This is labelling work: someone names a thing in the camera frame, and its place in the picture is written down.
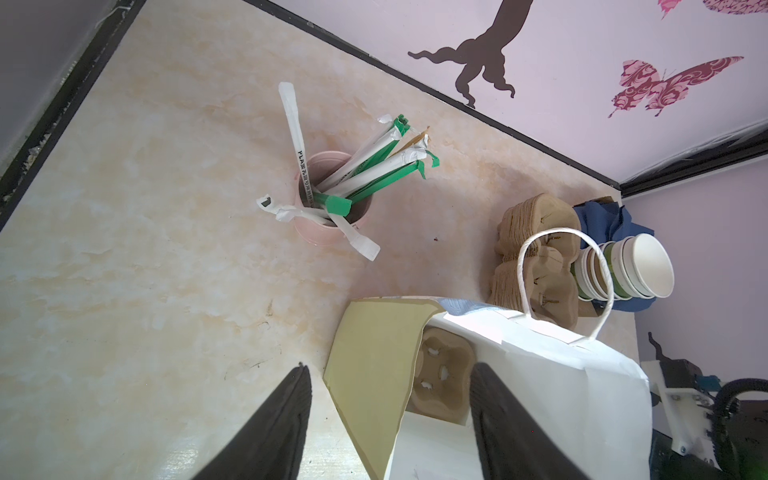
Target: stack of cup carriers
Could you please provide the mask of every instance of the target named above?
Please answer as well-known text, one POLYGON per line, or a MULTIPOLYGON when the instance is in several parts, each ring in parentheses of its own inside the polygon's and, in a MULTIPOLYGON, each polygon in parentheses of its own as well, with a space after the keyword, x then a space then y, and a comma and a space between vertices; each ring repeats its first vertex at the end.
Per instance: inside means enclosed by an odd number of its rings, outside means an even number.
MULTIPOLYGON (((498 225, 494 250, 503 256, 491 278, 488 303, 522 311, 518 287, 518 254, 534 233, 556 227, 581 231, 574 209, 563 200, 541 194, 507 209, 498 225)), ((523 281, 533 316, 571 329, 578 320, 578 288, 571 264, 579 253, 581 239, 571 233, 539 237, 525 252, 523 281)))

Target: white straw wrapper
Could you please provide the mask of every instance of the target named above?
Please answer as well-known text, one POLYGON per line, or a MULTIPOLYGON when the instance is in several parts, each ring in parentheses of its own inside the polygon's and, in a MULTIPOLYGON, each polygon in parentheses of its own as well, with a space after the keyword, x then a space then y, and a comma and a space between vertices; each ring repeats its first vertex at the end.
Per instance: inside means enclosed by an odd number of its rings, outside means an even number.
POLYGON ((368 170, 362 171, 354 177, 344 180, 326 192, 328 195, 337 197, 347 197, 351 193, 363 188, 372 181, 387 175, 388 173, 411 164, 417 160, 427 158, 427 153, 421 148, 406 148, 399 154, 394 154, 382 163, 375 165, 368 170))
POLYGON ((317 185, 317 189, 321 192, 326 192, 326 190, 335 187, 340 182, 351 177, 355 169, 359 167, 360 164, 362 164, 364 161, 371 158, 371 156, 373 156, 377 151, 386 147, 393 141, 400 140, 401 138, 402 134, 400 133, 400 130, 398 130, 397 127, 390 127, 388 131, 384 132, 383 135, 379 136, 378 139, 368 145, 365 149, 361 148, 358 150, 352 156, 352 158, 350 158, 344 165, 339 167, 339 170, 336 170, 325 180, 320 182, 317 185))
POLYGON ((310 184, 310 173, 306 169, 306 150, 304 150, 304 137, 301 134, 299 125, 299 108, 296 106, 296 91, 293 90, 293 84, 287 81, 281 81, 277 86, 280 92, 280 99, 283 101, 283 109, 288 118, 288 128, 290 137, 293 140, 293 150, 296 152, 296 159, 299 161, 299 172, 301 173, 301 184, 304 186, 306 195, 306 204, 311 207, 315 204, 315 198, 312 194, 312 185, 310 184))
POLYGON ((322 208, 297 207, 295 205, 276 204, 272 197, 264 195, 259 200, 259 208, 274 215, 280 222, 290 222, 295 217, 303 217, 320 225, 333 227, 330 215, 322 208))
POLYGON ((349 240, 349 244, 352 245, 352 248, 360 252, 360 254, 368 260, 374 261, 376 259, 376 256, 379 255, 379 251, 381 250, 381 247, 379 247, 376 242, 355 230, 355 227, 350 225, 349 222, 346 221, 346 218, 336 214, 329 215, 339 230, 344 233, 346 239, 349 240))

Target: gray wall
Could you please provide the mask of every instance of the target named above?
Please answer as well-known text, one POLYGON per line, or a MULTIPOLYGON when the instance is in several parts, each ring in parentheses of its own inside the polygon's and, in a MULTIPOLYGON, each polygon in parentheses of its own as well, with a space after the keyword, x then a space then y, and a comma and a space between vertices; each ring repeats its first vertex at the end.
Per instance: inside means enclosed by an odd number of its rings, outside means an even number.
POLYGON ((0 174, 113 4, 114 0, 0 2, 0 174))
POLYGON ((675 271, 672 296, 635 315, 673 359, 721 379, 768 378, 768 160, 627 200, 656 230, 675 271))

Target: black edge trim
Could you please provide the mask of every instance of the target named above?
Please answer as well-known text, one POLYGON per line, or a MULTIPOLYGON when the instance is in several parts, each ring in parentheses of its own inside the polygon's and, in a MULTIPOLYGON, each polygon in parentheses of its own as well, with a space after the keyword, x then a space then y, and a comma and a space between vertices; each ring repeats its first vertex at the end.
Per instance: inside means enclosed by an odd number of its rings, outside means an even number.
POLYGON ((394 68, 384 64, 380 60, 372 57, 371 55, 368 55, 364 51, 360 50, 357 47, 352 46, 351 44, 345 42, 341 38, 335 36, 334 34, 330 33, 329 31, 318 27, 317 25, 313 24, 312 22, 307 21, 304 18, 301 18, 298 15, 293 14, 292 12, 289 12, 285 8, 275 5, 274 3, 270 2, 269 0, 244 0, 247 3, 250 3, 256 8, 259 8, 266 13, 279 18, 280 20, 290 23, 294 27, 297 27, 301 30, 304 30, 306 33, 312 35, 313 37, 319 38, 320 40, 324 41, 325 43, 332 45, 336 48, 338 48, 341 51, 344 51, 350 55, 353 55, 360 60, 363 60, 364 62, 368 63, 369 65, 373 65, 374 67, 378 68, 381 71, 384 71, 390 75, 392 75, 395 78, 398 78, 399 80, 404 81, 407 84, 410 84, 413 87, 418 88, 419 90, 423 91, 426 94, 430 94, 431 96, 437 98, 440 101, 445 102, 446 104, 451 105, 454 108, 458 108, 459 110, 463 111, 464 113, 471 115, 474 118, 477 118, 481 122, 490 125, 491 127, 495 128, 496 130, 502 131, 509 135, 510 137, 514 137, 523 143, 526 143, 533 148, 540 150, 550 157, 557 158, 559 161, 563 162, 564 164, 567 164, 576 170, 579 170, 581 172, 584 172, 585 174, 589 175, 590 177, 596 178, 599 181, 603 182, 604 184, 607 184, 617 190, 619 190, 620 185, 617 181, 612 180, 608 177, 606 177, 603 174, 599 174, 598 172, 592 170, 589 167, 585 167, 584 165, 578 163, 576 160, 573 160, 572 158, 566 157, 565 155, 552 150, 550 147, 547 147, 544 144, 541 144, 534 140, 533 138, 530 138, 526 135, 523 135, 522 133, 504 125, 501 122, 498 122, 494 120, 493 118, 487 117, 481 113, 478 113, 475 109, 467 107, 462 102, 454 100, 453 98, 450 98, 448 95, 442 94, 439 91, 435 90, 434 88, 428 87, 427 85, 421 83, 420 81, 417 81, 414 78, 409 77, 408 75, 402 73, 401 71, 397 71, 394 68))
POLYGON ((682 180, 708 174, 768 154, 768 131, 737 147, 722 146, 694 155, 694 159, 681 160, 662 170, 642 175, 621 184, 622 197, 631 197, 682 180))
POLYGON ((0 178, 0 230, 56 146, 146 0, 118 0, 0 178))

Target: paper bag handle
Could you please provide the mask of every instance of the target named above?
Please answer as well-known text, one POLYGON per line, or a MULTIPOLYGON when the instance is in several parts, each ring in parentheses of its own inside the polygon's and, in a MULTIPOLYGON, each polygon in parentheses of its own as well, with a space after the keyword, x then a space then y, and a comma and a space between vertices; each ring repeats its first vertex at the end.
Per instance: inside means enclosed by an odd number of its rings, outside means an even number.
MULTIPOLYGON (((572 233, 578 237, 581 237, 585 242, 587 242, 587 245, 591 247, 595 254, 598 256, 600 271, 603 273, 603 278, 611 278, 611 271, 608 269, 608 262, 605 261, 603 251, 600 250, 600 247, 586 233, 579 230, 574 230, 572 228, 551 228, 549 230, 534 233, 525 242, 523 242, 522 247, 520 247, 520 253, 518 254, 518 285, 520 286, 520 298, 522 300, 523 313, 530 318, 533 318, 533 316, 531 315, 531 302, 528 301, 528 295, 525 294, 525 284, 523 283, 523 259, 525 258, 525 251, 529 246, 531 246, 531 243, 533 243, 534 240, 539 237, 543 237, 544 235, 549 235, 550 233, 572 233)), ((606 282, 606 286, 608 287, 608 302, 605 305, 603 314, 598 317, 598 326, 595 327, 594 331, 589 336, 575 340, 574 342, 571 342, 570 345, 576 345, 584 341, 591 341, 598 337, 600 329, 603 328, 605 320, 608 318, 608 315, 611 313, 611 309, 614 307, 614 283, 606 282)))

